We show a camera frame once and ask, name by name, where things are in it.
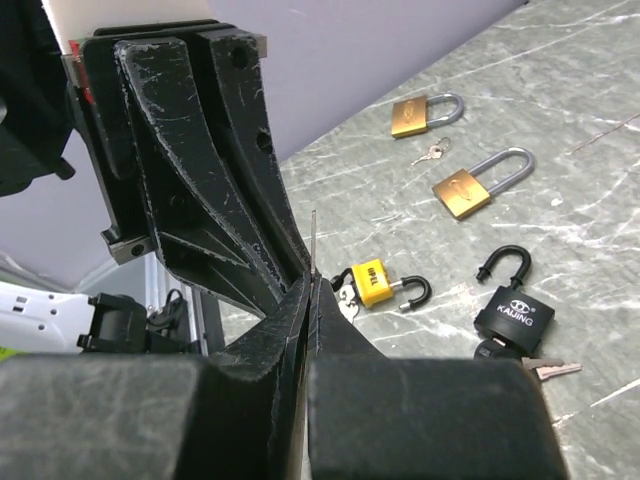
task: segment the brass padlock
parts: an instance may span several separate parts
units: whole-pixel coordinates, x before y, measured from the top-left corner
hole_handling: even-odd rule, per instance
[[[524,157],[526,159],[524,167],[489,190],[476,180],[477,175],[512,156]],[[456,219],[462,220],[489,203],[492,197],[508,190],[529,176],[535,167],[536,157],[533,156],[533,153],[524,148],[510,147],[474,165],[469,171],[462,169],[454,173],[433,187],[433,193]]]
[[[429,105],[453,101],[456,108],[443,117],[429,120]],[[394,138],[409,137],[426,132],[429,128],[449,125],[458,120],[464,113],[464,100],[455,93],[443,93],[427,98],[426,95],[411,98],[393,105],[391,113],[391,135]]]

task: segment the yellow padlock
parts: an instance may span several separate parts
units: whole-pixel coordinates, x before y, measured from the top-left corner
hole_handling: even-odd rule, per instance
[[[393,288],[389,283],[387,271],[379,258],[361,265],[354,265],[351,267],[351,276],[356,282],[356,291],[365,307],[369,308],[371,305],[393,297]]]
[[[331,287],[334,292],[342,288],[344,279],[349,274],[353,277],[352,285],[357,299],[367,308],[393,297],[395,288],[406,287],[411,284],[421,285],[424,291],[418,298],[400,305],[400,311],[405,312],[418,308],[431,297],[431,285],[426,278],[419,275],[403,277],[397,282],[390,283],[384,264],[379,258],[366,263],[353,265],[340,275],[333,277]]]

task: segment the black padlock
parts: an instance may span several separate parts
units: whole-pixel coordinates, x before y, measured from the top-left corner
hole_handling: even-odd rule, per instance
[[[531,254],[518,245],[505,245],[498,248],[480,267],[476,279],[483,283],[491,276],[494,264],[505,255],[516,254],[522,259],[520,268],[511,277],[509,287],[500,286],[480,311],[474,327],[483,336],[497,338],[508,348],[515,348],[522,356],[531,356],[542,341],[542,336],[555,316],[555,310],[535,298],[518,292],[524,277],[531,269]]]

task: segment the gray marble tabletop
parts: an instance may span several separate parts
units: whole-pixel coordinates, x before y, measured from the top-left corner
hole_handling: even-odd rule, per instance
[[[394,102],[448,91],[466,100],[460,121],[391,138]],[[523,291],[556,309],[542,354],[584,366],[544,385],[578,480],[640,478],[640,117],[627,122],[639,113],[640,0],[534,0],[282,166],[301,232],[318,211],[326,277],[379,257],[393,278],[431,281],[418,311],[401,314],[399,294],[356,317],[388,356],[470,357],[473,319],[517,260],[485,285],[478,266],[503,244],[531,251]],[[411,166],[444,136],[450,151]],[[433,185],[509,146],[534,152],[536,171],[454,220]],[[251,321],[235,314],[225,326],[233,336]]]

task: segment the silver key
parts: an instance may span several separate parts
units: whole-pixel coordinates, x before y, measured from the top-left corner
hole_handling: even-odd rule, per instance
[[[528,358],[522,359],[522,365],[532,370],[538,375],[541,382],[549,380],[552,377],[559,377],[568,373],[579,372],[582,365],[579,363],[564,363],[559,358]]]
[[[347,303],[345,300],[340,300],[338,307],[340,307],[340,313],[342,313],[344,318],[349,320],[349,323],[353,323],[353,320],[360,311],[360,307],[356,302]]]
[[[561,367],[564,365],[564,360],[559,358],[522,358],[522,365],[527,370],[534,370],[540,367]]]
[[[582,365],[579,363],[567,363],[565,365],[558,365],[555,367],[538,367],[535,369],[535,372],[538,374],[540,381],[544,382],[550,378],[579,372],[580,370],[582,370]]]
[[[437,160],[438,158],[442,157],[442,154],[449,150],[450,147],[451,140],[448,137],[443,137],[438,140],[438,143],[429,147],[429,151],[426,155],[423,155],[419,159],[415,160],[411,163],[411,165],[413,166],[417,163],[422,162],[423,160]]]

